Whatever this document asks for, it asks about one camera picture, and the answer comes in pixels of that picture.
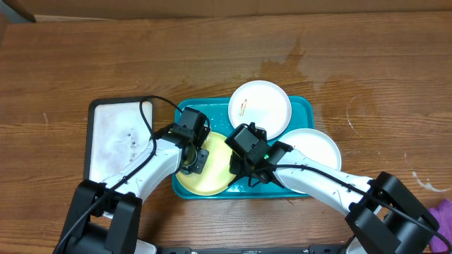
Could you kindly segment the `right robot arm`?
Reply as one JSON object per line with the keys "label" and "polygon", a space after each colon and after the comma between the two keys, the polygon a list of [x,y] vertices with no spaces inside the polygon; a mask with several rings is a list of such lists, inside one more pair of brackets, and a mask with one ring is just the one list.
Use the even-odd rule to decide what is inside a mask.
{"label": "right robot arm", "polygon": [[346,174],[282,142],[226,144],[243,159],[248,176],[263,183],[276,181],[343,214],[354,234],[346,253],[422,253],[438,234],[437,220],[389,173],[376,179]]}

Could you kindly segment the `yellow-green round plate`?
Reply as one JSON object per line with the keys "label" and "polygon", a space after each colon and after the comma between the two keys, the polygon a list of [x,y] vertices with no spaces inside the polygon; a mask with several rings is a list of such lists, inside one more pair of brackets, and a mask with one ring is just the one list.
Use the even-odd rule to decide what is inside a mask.
{"label": "yellow-green round plate", "polygon": [[201,196],[216,195],[228,188],[235,178],[230,173],[232,149],[225,144],[226,137],[220,133],[210,132],[202,148],[209,151],[206,164],[201,174],[177,173],[178,182],[190,193]]}

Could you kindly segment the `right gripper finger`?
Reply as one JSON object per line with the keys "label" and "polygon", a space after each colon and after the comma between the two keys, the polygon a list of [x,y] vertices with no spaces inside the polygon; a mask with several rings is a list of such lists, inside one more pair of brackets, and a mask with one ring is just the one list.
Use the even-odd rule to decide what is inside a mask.
{"label": "right gripper finger", "polygon": [[228,183],[228,186],[231,186],[232,184],[236,183],[238,180],[240,180],[244,177],[248,177],[248,176],[249,176],[248,173],[246,173],[245,171],[241,171]]}
{"label": "right gripper finger", "polygon": [[255,186],[257,186],[260,183],[262,183],[262,179],[260,177],[257,177],[257,176],[249,176],[248,177],[248,187],[249,188],[254,188]]}

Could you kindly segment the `green and yellow sponge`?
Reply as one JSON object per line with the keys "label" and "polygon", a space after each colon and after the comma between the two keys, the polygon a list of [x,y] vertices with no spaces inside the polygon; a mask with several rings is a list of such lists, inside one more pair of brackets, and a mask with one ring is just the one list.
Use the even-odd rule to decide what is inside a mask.
{"label": "green and yellow sponge", "polygon": [[184,168],[189,168],[197,160],[197,150],[194,146],[186,146],[183,152],[183,163]]}

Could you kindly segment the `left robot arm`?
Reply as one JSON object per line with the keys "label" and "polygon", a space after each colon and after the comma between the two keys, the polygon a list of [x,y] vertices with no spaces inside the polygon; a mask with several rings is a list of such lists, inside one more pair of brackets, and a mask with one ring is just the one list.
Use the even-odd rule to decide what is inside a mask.
{"label": "left robot arm", "polygon": [[144,151],[119,173],[83,180],[75,189],[55,253],[157,253],[138,238],[142,204],[167,176],[200,171],[207,120],[179,121],[153,133]]}

